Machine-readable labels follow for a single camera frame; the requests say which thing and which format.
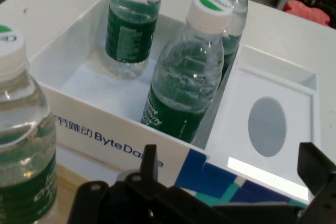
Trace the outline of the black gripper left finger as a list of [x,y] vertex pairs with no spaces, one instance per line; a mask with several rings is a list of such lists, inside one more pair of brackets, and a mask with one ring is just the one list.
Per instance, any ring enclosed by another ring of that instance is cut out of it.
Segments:
[[68,223],[154,223],[155,198],[166,190],[158,182],[155,144],[146,145],[140,169],[109,186],[104,181],[85,182],[76,191]]

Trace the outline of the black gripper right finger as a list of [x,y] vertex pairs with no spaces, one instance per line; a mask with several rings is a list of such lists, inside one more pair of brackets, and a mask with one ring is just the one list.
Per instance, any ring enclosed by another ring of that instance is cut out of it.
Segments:
[[299,223],[335,223],[335,164],[313,143],[299,145],[299,177],[313,194]]

